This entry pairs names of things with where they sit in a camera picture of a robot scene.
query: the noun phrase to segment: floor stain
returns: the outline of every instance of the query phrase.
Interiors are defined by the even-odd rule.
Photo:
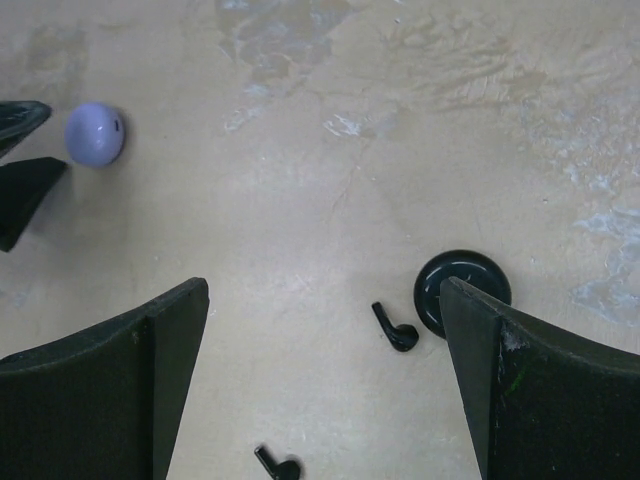
[[[10,57],[0,58],[0,70],[9,79],[0,84],[2,94],[62,109],[78,103],[89,63],[83,29],[44,25],[35,28],[26,42],[14,45]]]

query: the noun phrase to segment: stained floor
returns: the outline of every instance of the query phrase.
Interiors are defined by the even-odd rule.
[[[0,97],[55,109],[3,162],[67,160],[83,101],[129,135],[0,257],[0,356],[202,276],[170,478],[266,478],[262,441],[312,479],[479,478],[413,281],[479,250],[518,308],[640,352],[639,20],[626,0],[0,3]]]

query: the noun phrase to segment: concrete floor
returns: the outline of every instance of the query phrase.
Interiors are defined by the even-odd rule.
[[[0,356],[205,277],[172,479],[479,478],[413,281],[481,251],[521,310],[640,352],[640,10],[613,0],[0,3],[0,98],[55,115],[3,159],[68,159],[71,109],[122,109],[0,256]],[[422,335],[408,354],[370,304]]]

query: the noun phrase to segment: black earbud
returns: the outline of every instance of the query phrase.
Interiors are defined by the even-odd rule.
[[[408,352],[416,346],[420,335],[418,335],[418,331],[413,325],[398,325],[394,327],[380,302],[374,303],[371,308],[393,348],[399,352]]]
[[[277,463],[267,450],[267,447],[260,445],[254,450],[256,457],[273,480],[299,480],[302,475],[302,467],[296,460],[289,459],[282,463]]]

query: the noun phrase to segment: earbud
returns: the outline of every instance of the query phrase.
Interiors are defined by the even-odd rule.
[[[399,352],[408,352],[416,346],[420,335],[418,335],[418,331],[413,325],[398,325],[394,327],[380,302],[374,303],[371,308],[393,348]]]

